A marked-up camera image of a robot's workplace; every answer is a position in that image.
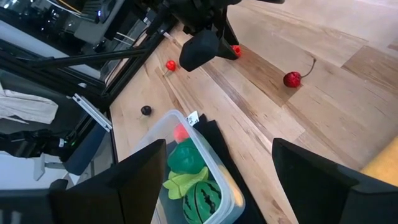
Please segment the black aluminium rig frame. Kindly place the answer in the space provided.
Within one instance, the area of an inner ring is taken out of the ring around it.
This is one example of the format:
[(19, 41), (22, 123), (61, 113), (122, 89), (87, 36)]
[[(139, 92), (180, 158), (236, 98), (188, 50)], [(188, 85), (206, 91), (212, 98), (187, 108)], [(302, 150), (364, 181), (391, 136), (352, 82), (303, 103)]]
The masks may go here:
[[(167, 19), (151, 35), (147, 34), (149, 26), (144, 28), (139, 34), (141, 41), (135, 40), (126, 50), (70, 57), (43, 57), (0, 40), (0, 68), (71, 99), (75, 93), (84, 96), (104, 114), (176, 22), (174, 17)], [(126, 63), (120, 71), (111, 72), (113, 79), (109, 84), (73, 70), (78, 65), (114, 60), (125, 60)], [(41, 129), (0, 134), (0, 147), (14, 157), (38, 159), (47, 154), (58, 157), (64, 163), (96, 124), (98, 123), (85, 112), (79, 123), (61, 133)]]

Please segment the blue-grey chair seat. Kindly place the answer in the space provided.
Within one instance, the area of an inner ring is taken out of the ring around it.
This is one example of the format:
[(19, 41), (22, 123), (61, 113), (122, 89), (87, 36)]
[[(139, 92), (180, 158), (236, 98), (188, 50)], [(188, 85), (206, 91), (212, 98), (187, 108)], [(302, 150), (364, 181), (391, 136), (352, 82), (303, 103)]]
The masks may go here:
[(75, 152), (63, 163), (66, 171), (74, 175), (81, 175), (97, 153), (105, 133), (105, 129), (96, 124)]

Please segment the light green starfruit toy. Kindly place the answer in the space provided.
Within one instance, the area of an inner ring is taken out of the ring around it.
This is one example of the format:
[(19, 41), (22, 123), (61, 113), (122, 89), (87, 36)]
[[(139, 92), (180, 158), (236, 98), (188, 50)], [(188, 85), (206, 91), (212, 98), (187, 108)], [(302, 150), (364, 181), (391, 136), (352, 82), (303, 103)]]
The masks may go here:
[(202, 168), (197, 174), (178, 174), (170, 171), (168, 179), (162, 184), (168, 190), (168, 198), (177, 200), (184, 197), (197, 182), (208, 180), (209, 169)]

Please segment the green bell pepper toy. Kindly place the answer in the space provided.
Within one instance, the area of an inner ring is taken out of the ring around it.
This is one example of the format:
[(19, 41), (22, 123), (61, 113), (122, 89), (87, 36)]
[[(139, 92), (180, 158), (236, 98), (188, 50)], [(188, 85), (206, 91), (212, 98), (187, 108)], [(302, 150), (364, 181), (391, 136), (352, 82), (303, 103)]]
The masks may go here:
[(177, 174), (197, 174), (205, 167), (205, 161), (193, 140), (187, 138), (169, 154), (167, 165)]

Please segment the yellow cloth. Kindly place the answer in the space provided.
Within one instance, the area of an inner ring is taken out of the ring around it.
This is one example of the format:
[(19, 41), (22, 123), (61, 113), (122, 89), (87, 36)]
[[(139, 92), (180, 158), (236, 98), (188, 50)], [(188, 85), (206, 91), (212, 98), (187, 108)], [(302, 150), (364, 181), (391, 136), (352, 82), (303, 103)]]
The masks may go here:
[(398, 187), (398, 136), (361, 173)]

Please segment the black cloth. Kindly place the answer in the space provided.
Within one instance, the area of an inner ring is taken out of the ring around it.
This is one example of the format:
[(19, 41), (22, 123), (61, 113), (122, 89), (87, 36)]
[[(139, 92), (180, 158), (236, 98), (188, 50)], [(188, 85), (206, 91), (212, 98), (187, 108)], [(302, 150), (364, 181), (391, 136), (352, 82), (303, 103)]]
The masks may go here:
[(205, 114), (200, 115), (198, 119), (199, 122), (195, 123), (193, 127), (208, 141), (244, 195), (246, 201), (245, 209), (234, 224), (267, 224), (229, 153), (228, 145), (217, 122), (215, 120), (208, 121)]

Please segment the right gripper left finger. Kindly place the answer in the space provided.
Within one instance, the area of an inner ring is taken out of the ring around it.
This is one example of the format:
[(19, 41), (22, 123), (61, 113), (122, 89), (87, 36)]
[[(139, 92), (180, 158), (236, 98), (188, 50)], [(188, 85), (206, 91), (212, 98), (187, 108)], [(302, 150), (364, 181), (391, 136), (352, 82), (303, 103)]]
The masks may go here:
[(0, 190), (0, 224), (150, 224), (165, 174), (158, 139), (71, 188)]

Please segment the pink peach toy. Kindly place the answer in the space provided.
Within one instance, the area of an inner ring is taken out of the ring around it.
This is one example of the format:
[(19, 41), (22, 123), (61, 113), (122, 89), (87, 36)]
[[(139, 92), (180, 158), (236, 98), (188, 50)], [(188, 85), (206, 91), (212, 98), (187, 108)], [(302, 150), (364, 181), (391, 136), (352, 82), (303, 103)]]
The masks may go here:
[(178, 124), (175, 127), (173, 135), (174, 135), (174, 140), (177, 143), (181, 143), (190, 137), (187, 130), (184, 128), (183, 124)]

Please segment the small black berry toy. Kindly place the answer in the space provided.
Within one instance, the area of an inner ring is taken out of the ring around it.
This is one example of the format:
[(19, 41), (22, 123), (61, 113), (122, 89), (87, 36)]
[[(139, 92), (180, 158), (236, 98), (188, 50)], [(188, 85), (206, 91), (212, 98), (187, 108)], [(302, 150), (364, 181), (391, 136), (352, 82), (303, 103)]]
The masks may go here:
[(141, 114), (137, 117), (138, 119), (141, 119), (143, 117), (148, 117), (152, 114), (153, 109), (149, 105), (145, 105), (140, 109)]

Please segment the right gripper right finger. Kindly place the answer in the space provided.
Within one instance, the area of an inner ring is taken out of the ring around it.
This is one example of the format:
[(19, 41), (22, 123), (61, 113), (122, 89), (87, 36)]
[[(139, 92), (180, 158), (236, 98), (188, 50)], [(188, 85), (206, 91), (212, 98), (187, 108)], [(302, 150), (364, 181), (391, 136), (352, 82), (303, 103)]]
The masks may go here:
[(272, 160), (299, 224), (398, 224), (398, 187), (282, 138)]

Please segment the white crumpled cloth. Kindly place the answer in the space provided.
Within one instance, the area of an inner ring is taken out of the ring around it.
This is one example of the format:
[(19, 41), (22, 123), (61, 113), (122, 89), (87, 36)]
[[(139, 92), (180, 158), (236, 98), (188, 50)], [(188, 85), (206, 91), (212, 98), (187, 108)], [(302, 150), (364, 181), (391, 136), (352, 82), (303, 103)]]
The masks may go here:
[(29, 121), (51, 124), (57, 111), (58, 104), (54, 101), (4, 89), (0, 82), (0, 119), (22, 124)]

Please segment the small red tomato toy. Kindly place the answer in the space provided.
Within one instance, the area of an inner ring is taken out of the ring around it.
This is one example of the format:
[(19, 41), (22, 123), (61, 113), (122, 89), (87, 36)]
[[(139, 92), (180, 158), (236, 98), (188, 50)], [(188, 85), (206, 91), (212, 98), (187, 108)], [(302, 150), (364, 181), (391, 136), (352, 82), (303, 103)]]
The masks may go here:
[(178, 68), (177, 63), (174, 60), (168, 60), (165, 64), (167, 71), (164, 73), (164, 76), (168, 76)]

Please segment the striped green watermelon toy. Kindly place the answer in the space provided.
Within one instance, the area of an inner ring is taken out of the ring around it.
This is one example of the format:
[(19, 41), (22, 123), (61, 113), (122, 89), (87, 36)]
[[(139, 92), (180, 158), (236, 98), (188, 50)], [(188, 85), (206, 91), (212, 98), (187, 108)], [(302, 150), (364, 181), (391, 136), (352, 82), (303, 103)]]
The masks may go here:
[(183, 197), (183, 215), (188, 224), (204, 224), (220, 207), (221, 190), (212, 180), (199, 181)]

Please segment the clear plastic tupperware container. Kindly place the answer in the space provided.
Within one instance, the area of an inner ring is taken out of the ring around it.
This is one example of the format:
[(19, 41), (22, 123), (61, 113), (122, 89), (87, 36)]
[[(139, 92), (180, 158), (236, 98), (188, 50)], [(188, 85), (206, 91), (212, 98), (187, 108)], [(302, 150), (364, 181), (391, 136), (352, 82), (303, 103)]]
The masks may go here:
[(174, 140), (174, 129), (178, 124), (183, 124), (184, 128), (198, 148), (205, 166), (209, 169), (208, 180), (215, 181), (221, 190), (221, 203), (217, 211), (207, 219), (204, 224), (234, 224), (234, 222), (243, 213), (243, 208), (238, 207), (234, 201), (234, 195), (229, 187), (227, 180), (223, 173), (219, 170), (218, 166), (223, 165), (216, 152), (210, 146), (208, 141), (193, 127), (199, 122), (199, 116), (194, 118), (185, 118), (181, 112), (171, 110), (167, 112), (148, 132), (142, 137), (137, 146), (132, 149), (136, 152), (157, 139), (164, 139), (166, 142), (165, 147), (165, 165), (163, 165), (164, 177), (161, 181), (161, 188), (159, 197), (155, 206), (154, 214), (150, 224), (188, 224), (183, 215), (183, 198), (171, 200), (168, 198), (168, 190), (163, 187), (163, 183), (168, 179), (170, 167), (167, 165), (169, 154), (174, 150), (178, 144)]

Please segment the yellow banana toy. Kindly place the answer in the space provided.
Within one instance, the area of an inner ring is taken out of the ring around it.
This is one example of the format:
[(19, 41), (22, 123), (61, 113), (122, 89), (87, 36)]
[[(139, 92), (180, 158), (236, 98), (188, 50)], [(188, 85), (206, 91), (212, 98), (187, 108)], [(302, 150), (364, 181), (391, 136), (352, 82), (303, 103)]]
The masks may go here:
[(225, 166), (219, 165), (218, 168), (225, 176), (225, 179), (227, 180), (229, 187), (231, 188), (231, 191), (234, 195), (235, 204), (238, 207), (243, 208), (245, 206), (245, 199), (242, 194), (242, 191), (240, 190), (237, 183), (235, 182), (235, 180), (233, 179), (233, 177), (231, 176), (231, 174), (229, 173), (229, 171), (227, 170), (227, 168)]

